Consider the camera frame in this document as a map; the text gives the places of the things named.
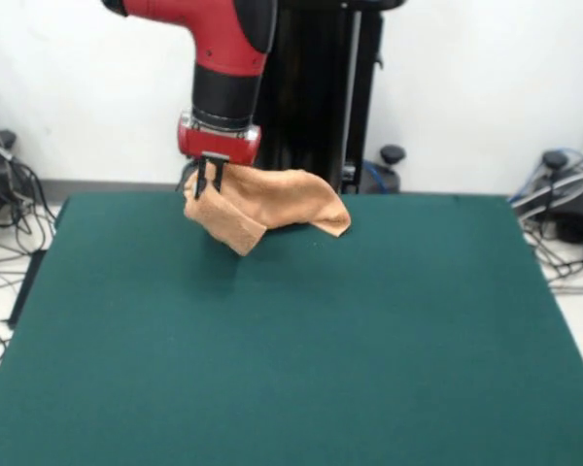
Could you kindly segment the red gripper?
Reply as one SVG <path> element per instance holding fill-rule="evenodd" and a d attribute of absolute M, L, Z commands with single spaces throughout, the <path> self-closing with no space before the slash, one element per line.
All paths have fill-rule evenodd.
<path fill-rule="evenodd" d="M 198 199 L 207 186 L 207 159 L 203 155 L 212 153 L 216 167 L 214 189 L 221 191 L 223 170 L 226 161 L 235 165 L 252 165 L 256 159 L 261 140 L 261 129 L 251 125 L 240 132 L 224 132 L 199 125 L 193 118 L 181 118 L 178 124 L 178 147 L 187 157 L 198 158 L 193 197 Z"/>

